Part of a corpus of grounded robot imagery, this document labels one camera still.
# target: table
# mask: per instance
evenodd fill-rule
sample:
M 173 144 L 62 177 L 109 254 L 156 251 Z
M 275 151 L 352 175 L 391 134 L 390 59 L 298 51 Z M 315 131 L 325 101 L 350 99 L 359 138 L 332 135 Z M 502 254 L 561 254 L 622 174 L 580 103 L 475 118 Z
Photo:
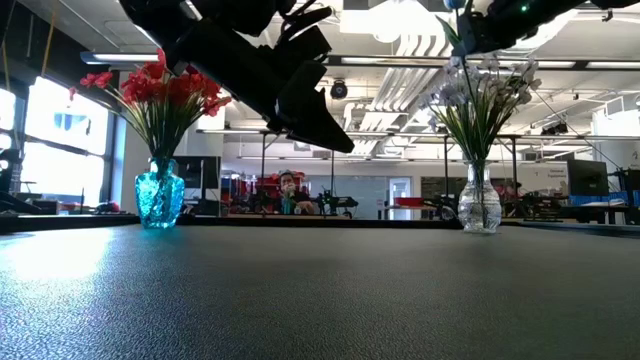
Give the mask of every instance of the table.
M 640 358 L 640 240 L 300 234 L 0 237 L 0 358 Z
M 281 214 L 228 214 L 229 219 L 283 219 L 283 220 L 351 220 L 342 215 L 281 215 Z
M 420 211 L 437 211 L 438 208 L 435 206 L 403 206 L 403 205 L 391 205 L 385 206 L 384 209 L 378 210 L 378 220 L 388 220 L 389 219 L 389 210 L 420 210 Z

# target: red object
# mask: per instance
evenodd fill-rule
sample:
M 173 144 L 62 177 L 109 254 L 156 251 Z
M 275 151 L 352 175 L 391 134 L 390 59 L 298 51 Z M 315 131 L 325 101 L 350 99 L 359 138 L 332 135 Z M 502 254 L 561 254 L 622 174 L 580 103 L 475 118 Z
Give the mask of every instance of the red object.
M 210 116 L 215 116 L 221 107 L 231 101 L 230 97 L 220 98 L 220 85 L 198 73 L 195 68 L 189 67 L 188 73 L 172 76 L 166 63 L 164 52 L 158 49 L 158 62 L 146 63 L 138 71 L 129 74 L 129 79 L 121 86 L 122 94 L 116 91 L 109 93 L 122 98 L 128 105 L 168 99 L 174 105 L 182 106 L 195 95 L 204 100 L 201 103 L 202 112 Z M 97 86 L 105 89 L 112 78 L 111 72 L 87 74 L 80 84 L 88 88 Z M 75 89 L 70 91 L 71 98 L 75 92 Z
M 75 86 L 69 89 L 69 100 L 73 101 L 73 97 L 76 96 L 77 92 L 78 92 L 78 89 L 76 89 Z
M 422 206 L 423 198 L 394 198 L 393 202 L 398 206 Z

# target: door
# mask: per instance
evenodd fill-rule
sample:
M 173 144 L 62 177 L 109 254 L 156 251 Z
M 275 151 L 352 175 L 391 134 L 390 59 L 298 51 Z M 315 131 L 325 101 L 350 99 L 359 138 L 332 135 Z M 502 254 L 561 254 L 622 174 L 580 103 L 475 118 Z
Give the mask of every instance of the door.
M 395 198 L 411 197 L 411 178 L 389 179 L 389 205 L 395 205 Z M 391 210 L 390 220 L 411 220 L 411 210 Z

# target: blue glass vase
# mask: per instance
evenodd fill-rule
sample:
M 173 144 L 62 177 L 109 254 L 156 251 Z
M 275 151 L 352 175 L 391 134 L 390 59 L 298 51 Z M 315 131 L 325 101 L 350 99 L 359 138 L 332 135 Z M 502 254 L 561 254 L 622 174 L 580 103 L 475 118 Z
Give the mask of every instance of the blue glass vase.
M 136 203 L 145 229 L 176 225 L 184 199 L 184 180 L 173 174 L 175 160 L 152 158 L 148 173 L 136 177 Z

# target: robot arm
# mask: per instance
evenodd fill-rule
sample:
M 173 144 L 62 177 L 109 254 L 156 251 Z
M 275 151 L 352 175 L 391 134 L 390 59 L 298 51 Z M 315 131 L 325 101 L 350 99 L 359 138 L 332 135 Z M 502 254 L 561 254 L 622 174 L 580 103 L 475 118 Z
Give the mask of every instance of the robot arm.
M 458 23 L 462 43 L 454 55 L 470 55 L 508 49 L 521 38 L 533 36 L 538 26 L 584 4 L 585 0 L 494 0 L 487 14 L 472 11 L 467 2 Z M 624 8 L 640 0 L 592 0 L 601 9 Z
M 311 25 L 332 11 L 305 13 L 313 2 L 288 14 L 293 0 L 194 0 L 202 15 L 196 19 L 183 0 L 120 1 L 133 23 L 163 48 L 172 71 L 190 64 L 260 113 L 272 131 L 349 153 L 353 142 L 329 114 L 324 89 L 315 90 L 331 46 Z M 289 27 L 273 49 L 255 48 L 238 34 L 259 35 L 276 12 Z

